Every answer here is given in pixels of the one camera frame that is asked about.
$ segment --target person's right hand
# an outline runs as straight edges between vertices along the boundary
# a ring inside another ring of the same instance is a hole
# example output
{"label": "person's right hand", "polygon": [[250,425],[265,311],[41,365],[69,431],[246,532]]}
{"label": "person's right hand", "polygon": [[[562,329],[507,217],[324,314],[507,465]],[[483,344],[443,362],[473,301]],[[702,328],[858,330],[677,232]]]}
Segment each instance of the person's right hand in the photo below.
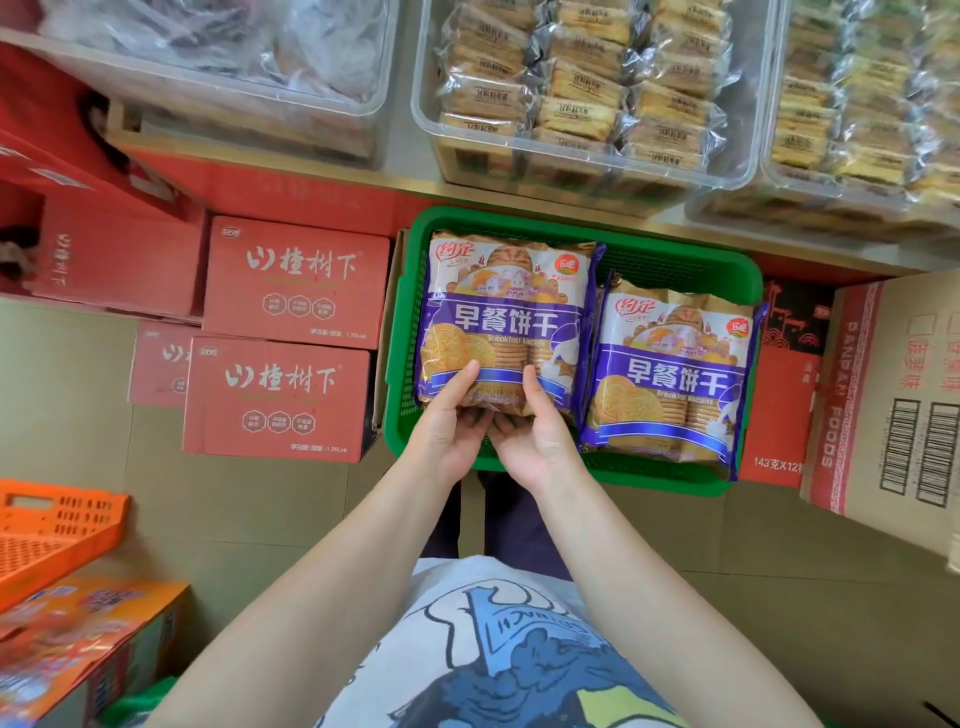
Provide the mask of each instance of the person's right hand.
{"label": "person's right hand", "polygon": [[507,473],[536,496],[561,475],[585,472],[564,418],[537,381],[537,370],[523,370],[523,392],[534,419],[508,417],[497,412],[487,432]]}

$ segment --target brand logo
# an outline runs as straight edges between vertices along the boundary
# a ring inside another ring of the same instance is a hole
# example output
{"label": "brand logo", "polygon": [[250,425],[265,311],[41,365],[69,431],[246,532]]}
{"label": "brand logo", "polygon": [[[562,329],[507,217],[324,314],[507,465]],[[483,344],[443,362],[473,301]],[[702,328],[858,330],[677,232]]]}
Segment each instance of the brand logo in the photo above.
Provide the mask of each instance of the brand logo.
{"label": "brand logo", "polygon": [[558,273],[562,273],[565,276],[573,276],[580,270],[580,261],[577,260],[576,255],[561,255],[557,258],[557,262],[553,264],[553,267],[557,269]]}
{"label": "brand logo", "polygon": [[731,319],[727,322],[727,333],[738,339],[745,338],[750,333],[750,322],[746,319]]}
{"label": "brand logo", "polygon": [[467,240],[449,240],[437,246],[437,259],[450,260],[453,257],[473,255],[473,243]]}
{"label": "brand logo", "polygon": [[613,308],[621,316],[630,316],[634,313],[646,313],[656,305],[657,302],[653,299],[630,298],[620,299]]}

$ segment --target person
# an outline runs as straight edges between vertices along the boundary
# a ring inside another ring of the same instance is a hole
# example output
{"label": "person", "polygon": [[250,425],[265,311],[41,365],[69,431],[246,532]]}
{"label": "person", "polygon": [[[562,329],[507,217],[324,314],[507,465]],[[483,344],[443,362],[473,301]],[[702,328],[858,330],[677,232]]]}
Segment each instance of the person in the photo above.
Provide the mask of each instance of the person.
{"label": "person", "polygon": [[[478,372],[471,361],[447,383],[370,494],[213,641],[148,728],[819,727],[589,475],[534,368],[532,422],[460,409]],[[502,558],[419,560],[455,540],[448,496],[485,435],[518,484],[485,478],[501,521],[487,552]]]}

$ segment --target forearm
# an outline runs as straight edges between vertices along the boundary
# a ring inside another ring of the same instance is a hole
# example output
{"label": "forearm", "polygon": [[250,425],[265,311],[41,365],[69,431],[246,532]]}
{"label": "forearm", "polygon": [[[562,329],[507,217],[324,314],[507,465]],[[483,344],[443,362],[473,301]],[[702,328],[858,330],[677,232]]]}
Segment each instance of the forearm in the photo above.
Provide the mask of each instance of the forearm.
{"label": "forearm", "polygon": [[551,483],[537,501],[595,626],[693,728],[819,728],[777,669],[640,538],[586,471]]}
{"label": "forearm", "polygon": [[401,458],[208,647],[150,728],[309,728],[393,626],[449,488]]}

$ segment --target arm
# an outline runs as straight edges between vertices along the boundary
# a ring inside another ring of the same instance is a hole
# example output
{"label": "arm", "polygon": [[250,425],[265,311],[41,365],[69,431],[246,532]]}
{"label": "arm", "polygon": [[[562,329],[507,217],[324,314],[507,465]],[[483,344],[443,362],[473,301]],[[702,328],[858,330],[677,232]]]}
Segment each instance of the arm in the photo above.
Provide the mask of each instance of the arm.
{"label": "arm", "polygon": [[587,472],[532,367],[532,424],[497,414],[490,438],[533,494],[594,625],[694,728],[820,728],[777,669],[671,569]]}
{"label": "arm", "polygon": [[420,552],[492,412],[457,404],[475,361],[427,407],[406,451],[336,528],[201,654],[149,728],[309,728],[394,625]]}

